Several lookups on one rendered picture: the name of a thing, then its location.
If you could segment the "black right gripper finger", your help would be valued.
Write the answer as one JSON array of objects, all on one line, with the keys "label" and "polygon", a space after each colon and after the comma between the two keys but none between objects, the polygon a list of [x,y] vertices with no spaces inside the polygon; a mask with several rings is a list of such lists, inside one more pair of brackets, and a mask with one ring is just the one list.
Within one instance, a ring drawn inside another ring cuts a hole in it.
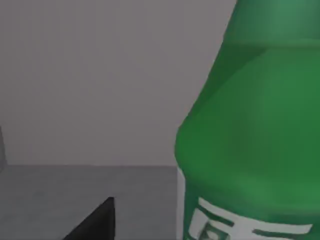
[{"label": "black right gripper finger", "polygon": [[62,240],[115,240],[115,198],[108,197]]}]

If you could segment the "green bottle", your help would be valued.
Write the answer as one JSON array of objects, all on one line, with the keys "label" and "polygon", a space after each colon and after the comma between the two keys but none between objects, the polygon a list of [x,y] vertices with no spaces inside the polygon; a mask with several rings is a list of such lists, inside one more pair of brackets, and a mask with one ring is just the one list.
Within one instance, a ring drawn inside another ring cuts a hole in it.
[{"label": "green bottle", "polygon": [[174,156],[176,240],[320,240],[320,0],[236,0]]}]

